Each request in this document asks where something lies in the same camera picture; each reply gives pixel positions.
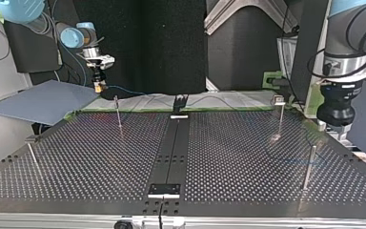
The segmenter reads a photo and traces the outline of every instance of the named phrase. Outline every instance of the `metal bracket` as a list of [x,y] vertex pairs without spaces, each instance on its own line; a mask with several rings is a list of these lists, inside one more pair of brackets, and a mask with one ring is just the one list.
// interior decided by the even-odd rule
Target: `metal bracket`
[[152,184],[148,198],[180,198],[180,184]]
[[[284,0],[219,0],[204,22],[206,33],[213,34],[234,13],[244,7],[262,9],[280,28],[284,23],[285,11],[288,8]],[[285,32],[290,32],[298,24],[290,11],[288,11],[285,21]]]

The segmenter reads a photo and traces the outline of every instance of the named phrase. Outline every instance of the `black metal strip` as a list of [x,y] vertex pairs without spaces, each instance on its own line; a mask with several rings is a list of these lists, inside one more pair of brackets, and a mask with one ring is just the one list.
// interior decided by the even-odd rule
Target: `black metal strip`
[[143,215],[159,216],[162,211],[162,199],[148,198],[148,193],[153,184],[166,183],[171,163],[171,154],[173,152],[174,142],[176,138],[178,120],[170,119],[168,129],[160,146],[160,150],[153,164],[151,176],[147,183],[147,195],[145,197],[145,206]]
[[180,198],[165,199],[162,215],[179,215],[179,207],[184,202],[184,188],[186,182],[187,159],[189,150],[190,115],[188,119],[179,119],[174,142],[171,166],[168,172],[167,184],[180,184]]

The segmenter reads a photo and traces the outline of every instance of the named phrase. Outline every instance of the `end effector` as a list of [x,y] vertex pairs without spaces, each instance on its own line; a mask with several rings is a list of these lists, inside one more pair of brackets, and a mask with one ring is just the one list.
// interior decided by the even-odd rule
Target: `end effector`
[[352,100],[366,79],[366,0],[333,0],[324,54],[325,102],[317,118],[347,132],[356,116]]
[[88,67],[93,71],[92,82],[97,93],[103,92],[106,86],[104,71],[114,64],[114,57],[102,55],[98,47],[96,30],[93,23],[78,23],[76,28],[66,24],[57,24],[61,42],[68,48],[82,48],[83,57],[88,62]]

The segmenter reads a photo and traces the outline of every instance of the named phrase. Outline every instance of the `white cable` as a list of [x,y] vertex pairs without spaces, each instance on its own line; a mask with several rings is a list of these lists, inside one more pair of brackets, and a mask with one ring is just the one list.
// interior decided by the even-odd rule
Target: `white cable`
[[58,72],[54,71],[54,73],[55,73],[55,76],[57,77],[58,82],[61,82],[61,79],[59,78]]

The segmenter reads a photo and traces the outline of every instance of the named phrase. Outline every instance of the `blue cable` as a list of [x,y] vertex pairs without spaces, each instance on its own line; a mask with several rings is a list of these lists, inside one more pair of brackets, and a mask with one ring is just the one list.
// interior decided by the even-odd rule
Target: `blue cable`
[[144,94],[144,93],[133,92],[133,91],[127,90],[127,89],[125,89],[123,87],[120,87],[120,86],[113,85],[113,86],[108,86],[108,87],[109,88],[116,88],[116,89],[119,89],[119,90],[124,91],[124,92],[129,93],[129,94],[147,95],[147,94]]

